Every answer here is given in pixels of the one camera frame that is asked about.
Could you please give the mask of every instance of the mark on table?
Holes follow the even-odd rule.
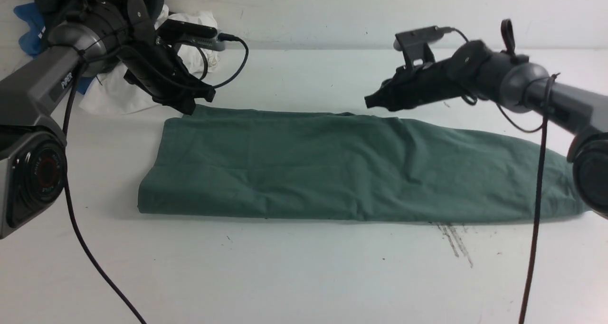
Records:
[[[462,238],[456,231],[456,228],[454,228],[454,225],[452,225],[451,223],[436,223],[435,225],[437,226],[439,231],[441,231],[443,236],[447,237],[447,241],[449,242],[450,247],[454,252],[454,256],[460,257],[460,254],[458,253],[460,251],[460,253],[462,253],[462,255],[466,257],[466,259],[469,261],[469,266],[473,268],[473,260],[471,259],[471,255],[469,255],[469,251],[467,250],[465,243],[462,241]]]
[[[239,3],[239,2],[234,2],[234,1],[230,1],[230,0],[202,0],[202,1],[205,1],[207,3],[232,4],[234,6],[245,6],[245,7],[251,7],[251,8],[261,8],[262,7],[259,4]]]

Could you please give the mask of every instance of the white wall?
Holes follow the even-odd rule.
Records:
[[[0,0],[0,45],[14,45],[15,0]],[[454,26],[501,46],[514,21],[519,47],[608,48],[606,0],[167,0],[176,11],[212,10],[220,27],[266,48],[389,48],[395,32]],[[448,38],[443,46],[460,45]]]

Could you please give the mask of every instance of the table surface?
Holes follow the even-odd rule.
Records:
[[[608,51],[527,53],[562,72],[560,82],[608,93]],[[22,57],[9,49],[0,54],[4,75]],[[231,75],[242,54],[222,53],[219,71],[206,81]],[[363,97],[400,64],[400,54],[389,50],[252,51],[242,75],[219,89],[213,106],[400,116],[540,140],[514,129],[490,103],[471,107],[453,99],[395,114],[367,110]],[[64,109],[54,113],[57,120]],[[137,188],[156,157],[163,121],[175,116],[165,107],[128,116],[93,116],[75,107],[68,137],[83,236],[149,324],[517,322],[531,224],[140,214]],[[541,120],[514,117],[530,128]],[[571,140],[550,126],[550,149],[565,155]],[[82,252],[63,196],[0,242],[0,256],[3,324],[137,322]],[[527,322],[606,323],[607,267],[608,221],[590,212],[541,224]]]

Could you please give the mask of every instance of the folded green towel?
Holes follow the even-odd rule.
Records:
[[[199,105],[167,120],[139,210],[245,218],[532,219],[539,147],[416,120]],[[541,218],[588,210],[547,152]]]

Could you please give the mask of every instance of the robotic arm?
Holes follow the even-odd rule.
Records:
[[[528,56],[515,54],[510,20],[502,23],[506,50],[494,52],[482,41],[465,43],[451,58],[435,62],[428,43],[454,28],[428,27],[396,35],[395,49],[406,64],[365,98],[368,108],[395,112],[443,99],[462,97],[493,101],[513,112],[543,113],[549,73]],[[555,83],[549,101],[549,120],[573,133],[567,160],[573,163],[576,188],[599,214],[608,215],[608,96]]]
[[[168,20],[158,34],[143,0],[83,1],[82,12],[48,36],[50,47],[0,81],[0,238],[58,198],[65,184],[65,133],[50,117],[81,76],[95,76],[118,57],[125,79],[154,101],[192,114],[195,98],[215,88],[192,76],[170,45],[224,49],[237,40],[215,28]]]

